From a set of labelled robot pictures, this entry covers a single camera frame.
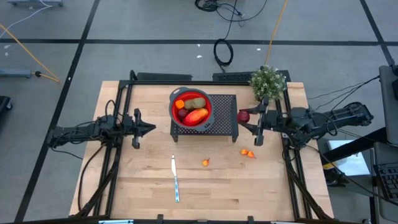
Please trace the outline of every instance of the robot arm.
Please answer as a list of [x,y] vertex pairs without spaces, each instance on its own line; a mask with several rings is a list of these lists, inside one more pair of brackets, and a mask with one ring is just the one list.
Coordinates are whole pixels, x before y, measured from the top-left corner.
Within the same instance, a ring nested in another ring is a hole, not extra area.
[[249,114],[260,114],[256,125],[239,122],[256,136],[255,146],[261,146],[264,140],[262,130],[277,131],[286,134],[292,147],[301,148],[311,139],[318,139],[344,126],[367,126],[373,116],[362,103],[350,103],[342,109],[318,113],[306,108],[292,108],[289,114],[279,114],[275,110],[266,111],[269,100],[262,100],[259,106],[244,109]]
[[87,122],[86,126],[75,126],[70,128],[55,127],[47,138],[49,147],[56,148],[68,142],[78,144],[85,141],[109,141],[121,136],[134,135],[132,145],[139,149],[138,137],[143,137],[149,131],[156,128],[153,124],[141,120],[139,109],[134,110],[132,116],[126,116],[120,123],[111,115],[98,118],[96,121]]

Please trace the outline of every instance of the green plant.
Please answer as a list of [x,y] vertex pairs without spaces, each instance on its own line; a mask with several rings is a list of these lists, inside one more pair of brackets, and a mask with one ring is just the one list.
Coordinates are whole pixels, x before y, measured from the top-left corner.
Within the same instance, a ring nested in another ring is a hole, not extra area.
[[276,68],[265,65],[260,70],[253,72],[249,83],[253,87],[256,100],[261,101],[265,97],[276,100],[280,98],[280,93],[286,90],[285,79],[286,77],[280,74]]

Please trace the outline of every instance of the black stand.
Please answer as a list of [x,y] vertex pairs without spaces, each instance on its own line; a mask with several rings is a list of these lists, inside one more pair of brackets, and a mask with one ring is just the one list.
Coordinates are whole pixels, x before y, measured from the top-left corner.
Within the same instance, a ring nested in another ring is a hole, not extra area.
[[210,95],[213,101],[215,122],[206,131],[182,128],[173,121],[170,126],[170,135],[174,142],[178,142],[181,135],[201,136],[232,136],[232,142],[236,142],[239,136],[236,106],[236,95]]
[[[324,153],[324,156],[330,161],[335,162],[340,159],[344,159],[350,155],[365,151],[373,147],[375,142],[388,143],[386,128],[378,129],[372,133],[363,136],[355,141],[348,144],[344,144],[337,147],[334,150]],[[328,164],[324,158],[321,157],[322,165]]]

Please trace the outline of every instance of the yellow cable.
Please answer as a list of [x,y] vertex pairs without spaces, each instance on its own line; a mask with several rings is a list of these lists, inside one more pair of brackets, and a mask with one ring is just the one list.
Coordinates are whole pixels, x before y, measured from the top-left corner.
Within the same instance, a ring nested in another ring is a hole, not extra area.
[[5,28],[1,23],[0,27],[4,29],[8,33],[8,35],[10,35],[39,65],[41,65],[46,71],[48,71],[49,74],[51,74],[54,77],[53,79],[54,81],[60,82],[59,78],[56,75],[54,75],[45,65],[43,65],[42,62],[40,62],[35,56],[33,56],[33,54],[28,49],[26,49],[26,47],[16,37],[14,37],[14,35],[10,33],[7,30],[7,28]]
[[40,73],[40,76],[43,76],[43,77],[45,77],[45,78],[48,78],[48,79],[51,79],[51,80],[54,80],[54,81],[58,82],[58,80],[54,79],[53,77],[51,77],[51,76],[49,76],[49,75],[44,75],[43,73]]
[[288,2],[288,1],[289,1],[289,0],[285,0],[284,7],[282,8],[282,11],[281,11],[280,14],[279,14],[278,21],[276,22],[274,31],[272,32],[271,40],[269,41],[269,45],[268,45],[267,57],[266,57],[266,61],[265,61],[264,65],[266,65],[267,62],[268,62],[269,54],[270,54],[270,52],[271,52],[271,47],[272,47],[272,41],[274,40],[274,36],[275,36],[275,33],[276,33],[276,29],[278,28],[279,21],[280,21],[280,19],[282,18],[282,15],[284,14],[284,11],[285,11],[285,8],[286,8],[286,5],[287,5],[287,2]]

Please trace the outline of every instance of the black metal rack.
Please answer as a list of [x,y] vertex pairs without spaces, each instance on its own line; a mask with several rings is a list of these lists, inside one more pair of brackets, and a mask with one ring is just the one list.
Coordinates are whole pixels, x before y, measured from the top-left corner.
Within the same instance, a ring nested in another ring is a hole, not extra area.
[[180,127],[173,121],[170,126],[170,135],[174,142],[178,142],[181,135],[201,135],[201,136],[232,136],[232,142],[238,138],[238,122],[236,95],[210,95],[213,101],[213,111],[215,122],[206,131],[196,131]]

